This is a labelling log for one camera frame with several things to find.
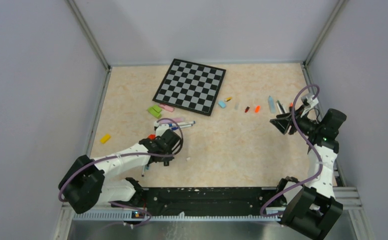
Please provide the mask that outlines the black grey chessboard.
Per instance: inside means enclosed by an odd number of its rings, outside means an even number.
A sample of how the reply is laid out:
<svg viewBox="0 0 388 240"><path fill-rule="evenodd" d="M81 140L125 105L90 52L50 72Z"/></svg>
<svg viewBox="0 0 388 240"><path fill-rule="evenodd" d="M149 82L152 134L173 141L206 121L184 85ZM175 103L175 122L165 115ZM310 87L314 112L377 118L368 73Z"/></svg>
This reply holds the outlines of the black grey chessboard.
<svg viewBox="0 0 388 240"><path fill-rule="evenodd" d="M225 73L222 68L175 58L152 100L210 116Z"/></svg>

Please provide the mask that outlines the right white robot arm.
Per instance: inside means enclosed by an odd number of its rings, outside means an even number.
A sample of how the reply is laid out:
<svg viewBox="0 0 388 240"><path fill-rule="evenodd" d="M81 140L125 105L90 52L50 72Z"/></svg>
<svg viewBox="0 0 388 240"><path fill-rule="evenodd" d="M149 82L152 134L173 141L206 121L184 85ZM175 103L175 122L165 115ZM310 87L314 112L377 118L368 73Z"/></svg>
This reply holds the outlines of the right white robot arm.
<svg viewBox="0 0 388 240"><path fill-rule="evenodd" d="M336 137L346 119L343 112L331 108L321 121L311 120L300 107L294 115L280 114L270 120L282 134L303 133L310 142L307 153L310 181L281 179L275 200L286 206L281 224L312 240L323 240L343 212L343 205L335 199L332 181L339 153Z"/></svg>

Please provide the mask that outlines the light blue highlighter cap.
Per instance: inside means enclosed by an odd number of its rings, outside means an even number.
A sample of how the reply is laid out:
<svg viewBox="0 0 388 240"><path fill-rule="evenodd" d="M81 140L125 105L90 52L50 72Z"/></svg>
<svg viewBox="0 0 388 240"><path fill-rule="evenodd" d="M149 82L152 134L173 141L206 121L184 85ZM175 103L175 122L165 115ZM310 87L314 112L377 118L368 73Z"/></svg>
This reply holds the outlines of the light blue highlighter cap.
<svg viewBox="0 0 388 240"><path fill-rule="evenodd" d="M222 109L224 109L224 108L226 108L227 107L227 105L226 105L226 103L224 102L224 101L218 101L218 106L220 107L220 108L222 108Z"/></svg>

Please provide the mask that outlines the yellow highlighter cap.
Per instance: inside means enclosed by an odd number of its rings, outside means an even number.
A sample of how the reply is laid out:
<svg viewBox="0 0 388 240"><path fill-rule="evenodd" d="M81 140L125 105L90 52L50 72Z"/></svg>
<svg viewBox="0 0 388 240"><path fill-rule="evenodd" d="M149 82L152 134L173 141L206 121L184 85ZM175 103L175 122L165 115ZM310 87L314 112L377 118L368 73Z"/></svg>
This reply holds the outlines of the yellow highlighter cap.
<svg viewBox="0 0 388 240"><path fill-rule="evenodd" d="M102 144L105 144L105 143L108 142L110 139L111 139L111 135L110 135L110 134L105 134L105 135L100 139L100 142L101 142Z"/></svg>

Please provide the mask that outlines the pale purple highlighter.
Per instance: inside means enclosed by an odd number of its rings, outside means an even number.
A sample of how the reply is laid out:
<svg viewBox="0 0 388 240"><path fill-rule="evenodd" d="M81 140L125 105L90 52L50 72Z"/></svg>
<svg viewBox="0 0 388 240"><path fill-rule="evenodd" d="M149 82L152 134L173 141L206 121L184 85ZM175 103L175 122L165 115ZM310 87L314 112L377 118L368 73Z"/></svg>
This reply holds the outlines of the pale purple highlighter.
<svg viewBox="0 0 388 240"><path fill-rule="evenodd" d="M184 117L175 117L175 118L166 118L166 119L161 119L161 120L159 120L158 122L160 123L160 124L172 124L172 123L174 123L174 122L176 122L176 123L181 123L181 122L183 122L185 120L185 118Z"/></svg>

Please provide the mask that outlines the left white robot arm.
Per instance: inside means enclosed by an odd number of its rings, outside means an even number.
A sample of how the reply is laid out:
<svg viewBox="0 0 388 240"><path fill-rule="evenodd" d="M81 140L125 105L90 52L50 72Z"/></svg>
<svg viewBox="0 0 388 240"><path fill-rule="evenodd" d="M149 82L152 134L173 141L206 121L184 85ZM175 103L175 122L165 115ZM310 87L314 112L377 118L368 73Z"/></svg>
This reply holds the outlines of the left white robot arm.
<svg viewBox="0 0 388 240"><path fill-rule="evenodd" d="M69 203L77 214L97 204L123 204L138 207L145 194L138 181L127 177L113 179L133 168L163 163L168 166L183 147L184 139L171 129L157 131L133 146L100 158L78 157L58 185L58 199Z"/></svg>

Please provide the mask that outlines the green ink clear pen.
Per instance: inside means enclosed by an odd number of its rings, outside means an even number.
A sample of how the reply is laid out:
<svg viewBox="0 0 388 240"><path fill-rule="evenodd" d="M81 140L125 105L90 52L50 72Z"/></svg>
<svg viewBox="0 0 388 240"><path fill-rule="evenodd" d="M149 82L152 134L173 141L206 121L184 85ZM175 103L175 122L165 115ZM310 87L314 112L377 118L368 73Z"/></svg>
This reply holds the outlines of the green ink clear pen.
<svg viewBox="0 0 388 240"><path fill-rule="evenodd" d="M278 102L279 102L279 105L281 107L281 110L283 111L283 114L286 114L287 111L285 110L284 106L282 105L282 103L279 100L278 100Z"/></svg>

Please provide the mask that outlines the pink highlighter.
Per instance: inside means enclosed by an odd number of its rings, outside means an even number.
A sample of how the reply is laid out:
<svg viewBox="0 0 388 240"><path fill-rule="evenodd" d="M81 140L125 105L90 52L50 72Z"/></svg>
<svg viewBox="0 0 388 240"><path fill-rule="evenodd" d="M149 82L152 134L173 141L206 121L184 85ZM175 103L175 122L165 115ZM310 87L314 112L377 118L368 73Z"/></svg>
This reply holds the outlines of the pink highlighter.
<svg viewBox="0 0 388 240"><path fill-rule="evenodd" d="M172 107L172 106L169 106L169 105L166 105L166 104L162 104L162 103L160 103L159 105L158 105L161 109L163 109L163 110L165 110L165 111L168 111L168 112L174 112L174 107Z"/></svg>

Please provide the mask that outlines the white marker yellow end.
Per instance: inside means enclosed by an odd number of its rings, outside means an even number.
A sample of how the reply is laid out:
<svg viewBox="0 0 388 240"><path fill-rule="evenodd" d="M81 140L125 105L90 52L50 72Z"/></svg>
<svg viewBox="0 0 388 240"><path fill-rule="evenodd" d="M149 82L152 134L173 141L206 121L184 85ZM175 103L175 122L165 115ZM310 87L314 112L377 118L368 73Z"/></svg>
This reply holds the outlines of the white marker yellow end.
<svg viewBox="0 0 388 240"><path fill-rule="evenodd" d="M278 111L279 111L279 114L283 114L283 111L281 110L281 107L280 107L278 101L276 101L276 107L277 107L277 109L278 109Z"/></svg>

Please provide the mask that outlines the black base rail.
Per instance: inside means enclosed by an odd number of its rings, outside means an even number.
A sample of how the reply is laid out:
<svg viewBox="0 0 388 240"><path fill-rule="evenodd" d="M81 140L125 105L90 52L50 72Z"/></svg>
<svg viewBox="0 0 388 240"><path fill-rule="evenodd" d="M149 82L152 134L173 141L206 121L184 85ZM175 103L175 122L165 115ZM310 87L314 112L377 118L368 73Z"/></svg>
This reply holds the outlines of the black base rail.
<svg viewBox="0 0 388 240"><path fill-rule="evenodd" d="M282 191L281 187L149 187L130 200L117 200L131 207L153 208L169 204L241 204L262 206Z"/></svg>

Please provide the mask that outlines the light blue highlighter body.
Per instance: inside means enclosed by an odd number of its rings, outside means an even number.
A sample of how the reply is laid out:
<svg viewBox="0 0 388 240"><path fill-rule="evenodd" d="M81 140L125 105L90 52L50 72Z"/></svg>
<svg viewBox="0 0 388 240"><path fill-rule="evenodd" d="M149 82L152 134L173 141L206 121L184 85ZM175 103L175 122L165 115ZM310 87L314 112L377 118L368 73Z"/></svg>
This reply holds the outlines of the light blue highlighter body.
<svg viewBox="0 0 388 240"><path fill-rule="evenodd" d="M269 105L270 112L272 114L275 114L276 113L276 106L275 106L274 99L272 98L271 95L268 97L268 105Z"/></svg>

